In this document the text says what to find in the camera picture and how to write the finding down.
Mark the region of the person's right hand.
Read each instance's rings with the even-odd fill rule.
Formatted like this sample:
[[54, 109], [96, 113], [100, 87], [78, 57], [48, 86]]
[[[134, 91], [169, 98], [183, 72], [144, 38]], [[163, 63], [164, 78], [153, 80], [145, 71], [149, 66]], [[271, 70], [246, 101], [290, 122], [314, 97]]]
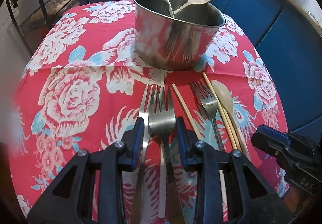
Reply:
[[290, 187], [287, 191], [287, 194], [283, 198], [284, 204], [292, 213], [299, 212], [303, 208], [306, 208], [311, 200], [312, 197], [302, 190], [294, 187]]

